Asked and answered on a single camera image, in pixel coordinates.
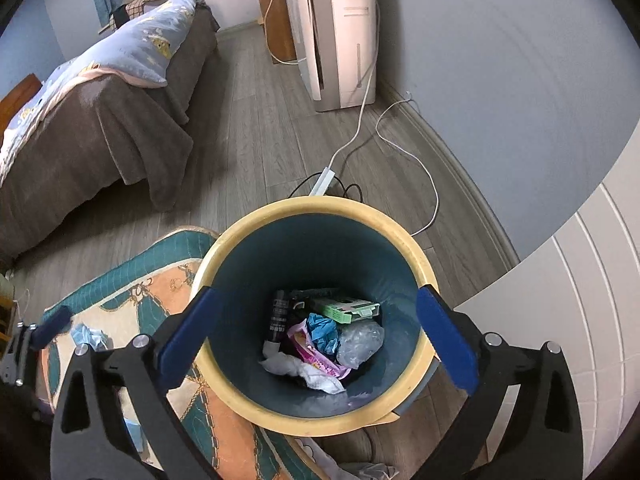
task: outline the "silver screw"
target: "silver screw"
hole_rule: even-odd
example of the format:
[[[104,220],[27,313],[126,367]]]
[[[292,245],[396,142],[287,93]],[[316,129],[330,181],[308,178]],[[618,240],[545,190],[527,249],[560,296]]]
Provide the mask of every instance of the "silver screw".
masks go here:
[[[484,336],[484,340],[489,346],[500,346],[502,344],[502,338],[495,332],[489,332]]]
[[[138,334],[133,338],[133,346],[136,348],[144,348],[149,344],[149,336],[146,334]]]
[[[559,354],[561,351],[560,345],[558,343],[556,343],[555,341],[549,341],[546,344],[546,348],[552,353],[552,354]]]
[[[74,350],[76,355],[84,355],[89,351],[89,345],[87,343],[80,343],[78,346],[76,346],[76,349]]]

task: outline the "white tissue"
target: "white tissue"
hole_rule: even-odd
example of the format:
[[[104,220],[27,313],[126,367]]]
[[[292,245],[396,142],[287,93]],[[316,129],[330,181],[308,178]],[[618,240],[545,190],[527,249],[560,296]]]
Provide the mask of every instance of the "white tissue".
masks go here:
[[[338,379],[325,374],[315,366],[303,363],[302,360],[293,355],[278,352],[265,361],[260,361],[260,364],[270,374],[302,377],[306,386],[313,390],[322,390],[332,395],[344,391],[344,386]]]

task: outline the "clear plastic bag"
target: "clear plastic bag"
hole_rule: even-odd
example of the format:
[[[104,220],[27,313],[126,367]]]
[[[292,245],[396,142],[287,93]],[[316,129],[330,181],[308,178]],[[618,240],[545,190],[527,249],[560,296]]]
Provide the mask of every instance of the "clear plastic bag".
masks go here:
[[[340,333],[338,362],[347,368],[357,368],[375,354],[385,339],[385,329],[372,319],[345,326]]]

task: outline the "trash can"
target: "trash can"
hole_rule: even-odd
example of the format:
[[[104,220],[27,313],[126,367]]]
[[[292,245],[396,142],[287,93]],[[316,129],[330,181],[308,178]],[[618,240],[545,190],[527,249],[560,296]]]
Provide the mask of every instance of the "trash can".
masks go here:
[[[437,288],[424,252],[380,211],[329,196],[275,202],[233,224],[200,265],[191,297],[210,285],[220,304],[196,364],[225,404],[268,430],[325,436],[392,422],[437,366],[415,314],[418,288],[427,283]],[[337,395],[259,364],[274,291],[322,286],[379,302],[385,329],[382,348]]]

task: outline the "white appliance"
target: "white appliance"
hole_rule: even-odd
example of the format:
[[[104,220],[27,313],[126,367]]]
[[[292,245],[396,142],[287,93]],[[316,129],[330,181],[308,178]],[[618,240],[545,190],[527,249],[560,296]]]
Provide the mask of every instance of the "white appliance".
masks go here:
[[[375,71],[376,0],[287,0],[300,74],[316,111],[360,106]],[[376,98],[374,72],[367,104]]]

